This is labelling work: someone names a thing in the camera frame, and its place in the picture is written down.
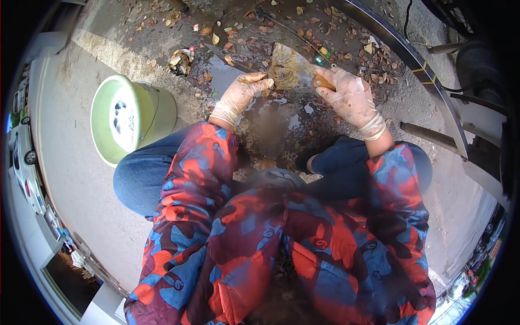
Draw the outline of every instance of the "wooden handle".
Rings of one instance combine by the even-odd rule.
[[[333,92],[336,91],[336,87],[334,87],[333,84],[329,83],[326,79],[324,79],[318,75],[316,75],[313,79],[313,86],[314,87],[325,87],[325,88],[332,90]]]

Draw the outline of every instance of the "black tire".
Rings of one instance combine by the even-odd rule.
[[[31,150],[31,151],[27,152],[25,154],[25,157],[23,157],[23,161],[27,165],[34,165],[38,161],[38,158],[36,157],[36,151]]]

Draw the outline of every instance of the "car wheel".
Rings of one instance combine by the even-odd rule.
[[[28,153],[26,153],[23,160],[27,165],[34,165],[36,163],[36,151],[31,150]]]
[[[486,226],[486,234],[490,235],[493,232],[493,224],[488,224]]]

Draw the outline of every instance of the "gloved hand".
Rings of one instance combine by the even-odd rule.
[[[357,127],[364,140],[378,139],[385,130],[386,123],[375,109],[370,85],[362,78],[338,67],[330,70],[318,67],[316,72],[336,87],[335,92],[318,87],[318,95],[323,97],[339,116]]]
[[[235,122],[256,93],[272,87],[273,79],[263,79],[266,72],[241,74],[229,85],[222,98],[217,102],[211,117],[235,125]]]

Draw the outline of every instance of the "white car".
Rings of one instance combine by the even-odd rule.
[[[34,151],[30,118],[26,116],[20,125],[13,129],[15,133],[15,144],[12,151],[12,164],[25,198],[29,202],[36,215],[43,215],[47,208],[42,193],[43,183],[38,172],[38,159]]]

